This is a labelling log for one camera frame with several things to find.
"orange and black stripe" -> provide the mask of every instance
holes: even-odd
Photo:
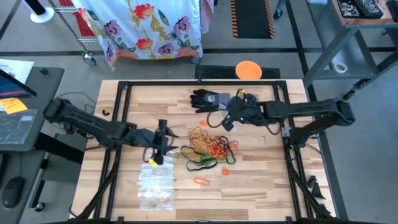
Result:
[[[266,11],[267,11],[267,18],[268,18],[268,25],[269,25],[269,33],[271,35],[271,38],[275,38],[275,32],[274,32],[274,21],[272,20],[271,17],[271,9],[269,7],[269,1],[265,0],[266,2]]]
[[[231,0],[231,15],[232,15],[232,34],[234,37],[238,37],[238,24],[236,22],[235,0]]]

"paper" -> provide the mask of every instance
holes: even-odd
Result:
[[[10,74],[22,84],[26,83],[33,64],[34,62],[0,59],[0,69]]]
[[[7,114],[27,110],[25,104],[18,98],[0,99],[0,105],[4,108]]]

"pile of rubber bands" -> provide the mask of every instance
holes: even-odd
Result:
[[[209,136],[200,127],[190,130],[190,147],[181,147],[181,154],[188,159],[189,171],[211,169],[218,163],[234,164],[234,153],[238,153],[238,142],[225,136]]]

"orange disc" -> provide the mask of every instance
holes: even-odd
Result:
[[[243,80],[258,80],[262,76],[261,67],[252,61],[240,62],[236,66],[235,72]]]

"tape roll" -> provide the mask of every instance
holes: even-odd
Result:
[[[347,72],[348,67],[347,67],[347,65],[344,64],[344,63],[337,62],[337,63],[335,63],[335,64],[333,65],[333,69],[334,69],[337,73],[342,74],[342,73]]]

